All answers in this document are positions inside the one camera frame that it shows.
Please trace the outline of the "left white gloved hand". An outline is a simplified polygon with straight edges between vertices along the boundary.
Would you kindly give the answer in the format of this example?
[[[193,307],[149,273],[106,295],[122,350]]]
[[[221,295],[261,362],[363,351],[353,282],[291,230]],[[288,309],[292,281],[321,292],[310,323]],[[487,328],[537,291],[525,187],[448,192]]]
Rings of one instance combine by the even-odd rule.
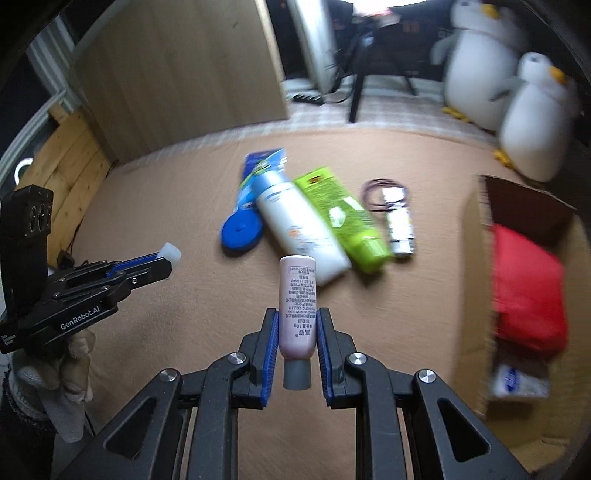
[[[92,400],[90,354],[96,336],[88,329],[55,349],[18,351],[11,357],[9,386],[18,408],[28,417],[48,421],[69,444],[84,434],[85,405]]]

